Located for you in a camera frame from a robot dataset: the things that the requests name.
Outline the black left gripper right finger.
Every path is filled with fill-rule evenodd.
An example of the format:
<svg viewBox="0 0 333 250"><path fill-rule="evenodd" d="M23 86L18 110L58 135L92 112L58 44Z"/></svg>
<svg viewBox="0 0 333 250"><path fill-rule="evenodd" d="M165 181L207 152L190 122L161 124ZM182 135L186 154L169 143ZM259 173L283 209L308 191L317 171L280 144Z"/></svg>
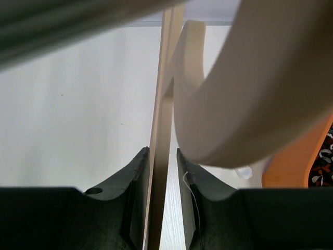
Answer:
<svg viewBox="0 0 333 250"><path fill-rule="evenodd" d="M235 189L177 152L187 249L332 249L332 189Z"/></svg>

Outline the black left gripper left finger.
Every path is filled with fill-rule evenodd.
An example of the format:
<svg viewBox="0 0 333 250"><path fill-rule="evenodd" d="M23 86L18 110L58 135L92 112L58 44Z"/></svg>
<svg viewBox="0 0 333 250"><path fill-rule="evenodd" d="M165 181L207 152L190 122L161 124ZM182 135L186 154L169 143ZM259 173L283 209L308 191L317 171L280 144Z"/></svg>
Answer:
<svg viewBox="0 0 333 250"><path fill-rule="evenodd" d="M1 249L141 249L149 148L80 192L73 187L1 188Z"/></svg>

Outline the orange camouflage shorts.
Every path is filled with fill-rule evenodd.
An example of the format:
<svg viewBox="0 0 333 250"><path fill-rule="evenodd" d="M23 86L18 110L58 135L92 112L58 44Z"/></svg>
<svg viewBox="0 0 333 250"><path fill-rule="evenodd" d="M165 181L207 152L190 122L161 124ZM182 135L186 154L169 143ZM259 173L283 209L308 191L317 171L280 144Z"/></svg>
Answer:
<svg viewBox="0 0 333 250"><path fill-rule="evenodd" d="M332 187L332 126L310 170L308 187Z"/></svg>

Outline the beige wooden hanger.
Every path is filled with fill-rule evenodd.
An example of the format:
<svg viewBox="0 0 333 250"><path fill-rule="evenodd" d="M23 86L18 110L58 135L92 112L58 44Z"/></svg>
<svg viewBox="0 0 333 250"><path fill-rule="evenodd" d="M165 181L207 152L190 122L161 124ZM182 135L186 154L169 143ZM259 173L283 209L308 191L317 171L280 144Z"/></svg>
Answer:
<svg viewBox="0 0 333 250"><path fill-rule="evenodd" d="M193 163L234 168L282 149L332 111L332 1L242 1L211 71L206 26L163 13L150 139L146 248L160 246L171 133Z"/></svg>

